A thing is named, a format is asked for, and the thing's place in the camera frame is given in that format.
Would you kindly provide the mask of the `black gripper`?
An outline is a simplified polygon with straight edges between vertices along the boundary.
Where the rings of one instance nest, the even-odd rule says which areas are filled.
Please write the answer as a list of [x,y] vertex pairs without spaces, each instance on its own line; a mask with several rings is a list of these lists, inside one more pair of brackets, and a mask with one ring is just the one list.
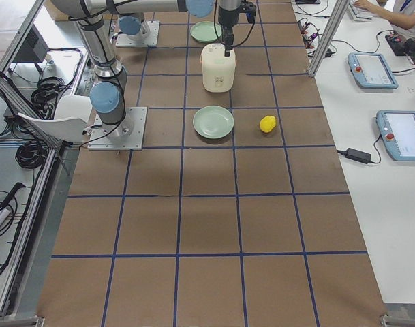
[[234,34],[232,33],[233,27],[239,21],[239,14],[241,10],[240,0],[219,0],[219,24],[222,28],[223,43],[224,43],[224,56],[229,57],[233,50]]

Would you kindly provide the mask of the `person forearm white shirt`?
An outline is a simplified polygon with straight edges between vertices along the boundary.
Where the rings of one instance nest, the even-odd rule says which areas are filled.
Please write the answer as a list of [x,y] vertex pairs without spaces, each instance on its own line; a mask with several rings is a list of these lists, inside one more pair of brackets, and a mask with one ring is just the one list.
[[415,27],[415,10],[411,14],[388,11],[378,5],[375,5],[372,13],[386,19],[390,24],[408,30]]

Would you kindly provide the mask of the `person hand at keyboard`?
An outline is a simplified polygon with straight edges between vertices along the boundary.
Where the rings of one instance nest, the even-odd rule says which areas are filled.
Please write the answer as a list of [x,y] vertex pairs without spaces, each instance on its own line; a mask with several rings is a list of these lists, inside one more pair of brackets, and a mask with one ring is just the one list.
[[362,10],[367,10],[369,12],[372,12],[375,7],[375,5],[368,0],[356,0],[354,2],[354,6]]

